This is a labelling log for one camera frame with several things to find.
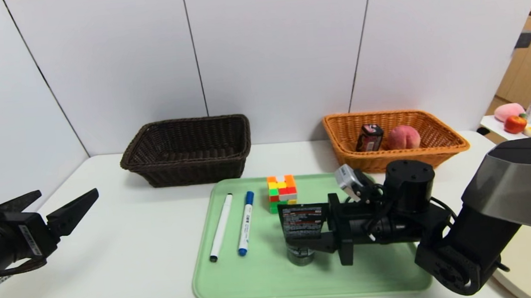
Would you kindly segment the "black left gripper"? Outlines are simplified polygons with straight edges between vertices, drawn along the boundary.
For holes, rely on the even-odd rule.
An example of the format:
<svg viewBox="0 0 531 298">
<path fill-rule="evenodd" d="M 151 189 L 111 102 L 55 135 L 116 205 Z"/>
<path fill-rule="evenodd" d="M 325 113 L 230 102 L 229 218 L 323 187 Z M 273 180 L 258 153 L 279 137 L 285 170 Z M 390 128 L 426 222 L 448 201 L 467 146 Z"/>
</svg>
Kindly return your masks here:
<svg viewBox="0 0 531 298">
<path fill-rule="evenodd" d="M 44 266 L 61 237 L 68 237 L 97 201 L 94 188 L 47 215 L 23 213 L 41 197 L 40 190 L 0 204 L 0 278 Z"/>
</svg>

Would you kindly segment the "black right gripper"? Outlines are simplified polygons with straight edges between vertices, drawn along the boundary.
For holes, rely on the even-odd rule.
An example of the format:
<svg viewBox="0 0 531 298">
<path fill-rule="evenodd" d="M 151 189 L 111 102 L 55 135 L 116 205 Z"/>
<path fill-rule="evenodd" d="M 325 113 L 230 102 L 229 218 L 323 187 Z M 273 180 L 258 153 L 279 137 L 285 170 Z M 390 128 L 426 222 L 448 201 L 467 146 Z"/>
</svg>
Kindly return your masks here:
<svg viewBox="0 0 531 298">
<path fill-rule="evenodd" d="M 341 203 L 336 193 L 329 194 L 329 227 L 331 232 L 314 236 L 289 236 L 285 242 L 292 247 L 308 248 L 313 251 L 334 253 L 338 250 L 340 263 L 354 264 L 354 247 L 363 244 L 390 243 L 391 221 L 388 215 L 393 202 L 370 204 Z"/>
</svg>

